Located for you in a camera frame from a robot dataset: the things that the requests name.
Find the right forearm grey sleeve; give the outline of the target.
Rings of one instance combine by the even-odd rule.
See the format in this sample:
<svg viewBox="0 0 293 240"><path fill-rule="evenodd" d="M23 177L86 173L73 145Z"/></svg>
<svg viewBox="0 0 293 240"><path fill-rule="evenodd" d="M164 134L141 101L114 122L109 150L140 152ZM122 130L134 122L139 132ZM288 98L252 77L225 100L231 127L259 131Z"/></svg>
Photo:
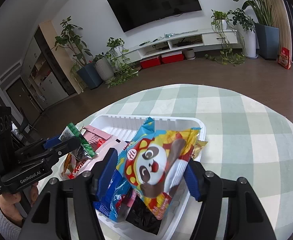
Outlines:
<svg viewBox="0 0 293 240"><path fill-rule="evenodd" d="M10 222L0 209L0 233L4 239L18 239L22 226L19 227L13 222Z"/></svg>

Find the left hand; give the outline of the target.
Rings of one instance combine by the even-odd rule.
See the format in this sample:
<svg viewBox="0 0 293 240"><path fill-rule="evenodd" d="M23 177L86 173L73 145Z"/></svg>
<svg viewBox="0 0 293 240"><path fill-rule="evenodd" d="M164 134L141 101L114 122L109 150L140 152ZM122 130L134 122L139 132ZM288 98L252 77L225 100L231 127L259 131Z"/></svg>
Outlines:
<svg viewBox="0 0 293 240"><path fill-rule="evenodd" d="M33 183L30 190L30 205L33 207L35 204L37 197L38 197L38 182ZM19 213L17 207L15 204L19 203L21 201L21 194L10 194L10 193L4 193L0 195L0 209L4 216L10 220L10 222L13 222L15 225L21 227L23 217Z"/></svg>

